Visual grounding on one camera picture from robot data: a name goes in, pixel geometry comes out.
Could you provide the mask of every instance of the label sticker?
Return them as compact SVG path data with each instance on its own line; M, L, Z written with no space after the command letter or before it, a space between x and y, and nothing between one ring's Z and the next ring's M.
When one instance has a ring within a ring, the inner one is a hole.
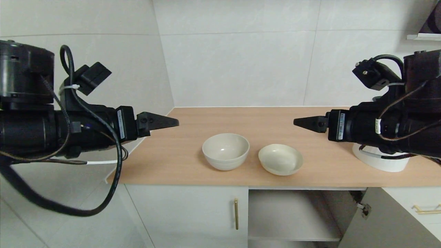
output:
M124 134L124 122L123 122L123 113L121 110L118 110L118 124L120 125L120 137L124 139L126 135Z
M338 123L338 140L343 139L343 130L344 130L344 113L340 114L340 121Z

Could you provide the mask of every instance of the gold handle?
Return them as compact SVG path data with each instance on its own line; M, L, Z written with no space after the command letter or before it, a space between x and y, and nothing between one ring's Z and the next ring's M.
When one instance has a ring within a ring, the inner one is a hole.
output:
M236 222L236 230L239 230L239 208L237 203L237 198L234 198L234 220Z
M441 214L441 209L440 210L422 210L417 205L414 205L413 208L416 209L415 213L417 213L417 214Z

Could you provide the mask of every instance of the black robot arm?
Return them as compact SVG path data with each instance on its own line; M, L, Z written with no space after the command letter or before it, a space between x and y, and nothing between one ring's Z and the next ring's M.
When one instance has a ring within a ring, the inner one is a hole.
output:
M402 79L379 59L396 61ZM349 110L295 119L294 125L314 132L329 129L330 141L378 147L387 154L441 157L441 50L415 52L404 63L395 56L380 55L357 63L353 73L366 87L381 90L388 86L388 92Z
M99 62L75 71L72 53L66 45L61 47L60 57L69 77L60 87L61 99L58 99L53 90L54 54L14 41L0 41L0 173L20 194L42 208L91 216L101 212L115 193L122 161L128 156L122 144L150 136L151 130L178 126L179 122L148 112L135 118L129 106L114 109L86 103L76 90L90 94L111 72ZM61 110L54 110L54 99ZM46 199L11 166L28 162L87 164L52 157L77 158L81 152L112 147L116 147L118 157L115 176L103 203L92 210L75 209Z

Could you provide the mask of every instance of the countertop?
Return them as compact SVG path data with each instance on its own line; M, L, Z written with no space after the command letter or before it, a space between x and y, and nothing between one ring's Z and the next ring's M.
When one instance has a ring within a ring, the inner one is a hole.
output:
M426 158L411 158L402 172L383 172L358 160L352 153L352 143L331 142L327 133L315 133L292 124L294 118L325 115L330 109L333 108L175 108L169 116L179 119L180 126L152 132L152 136L123 163L120 183L257 187L441 186L441 167ZM250 153L239 168L219 171L205 160L202 144L219 133L236 133L249 140ZM304 164L298 173L281 177L262 168L258 152L272 143L289 145L302 153Z

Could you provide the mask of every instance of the white tiled wall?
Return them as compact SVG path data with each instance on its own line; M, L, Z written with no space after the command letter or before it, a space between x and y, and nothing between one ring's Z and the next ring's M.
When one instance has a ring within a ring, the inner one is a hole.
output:
M369 101L384 91L365 88L351 72L354 64L441 49L441 42L405 39L434 2L153 0L179 107Z
M75 68L100 61L112 74L84 97L89 103L133 106L135 113L167 114L173 108L150 0L0 0L0 39L13 39L54 52L56 89L67 77L58 55L61 45L70 46ZM132 150L139 141L126 147ZM115 151L110 150L82 154L80 158L110 160L115 157ZM69 206L92 208L107 195L106 186L100 183L114 166L32 163L14 168L42 195ZM98 216L74 218L32 205L4 178L0 180L2 199L17 213L23 225L30 228L29 232L35 233L48 248L101 247L101 244L116 248L121 247L121 241L130 241L132 247L145 247L117 196ZM3 240L7 227L2 225L0 231ZM42 246L37 242L33 245L33 240L24 241L29 247Z

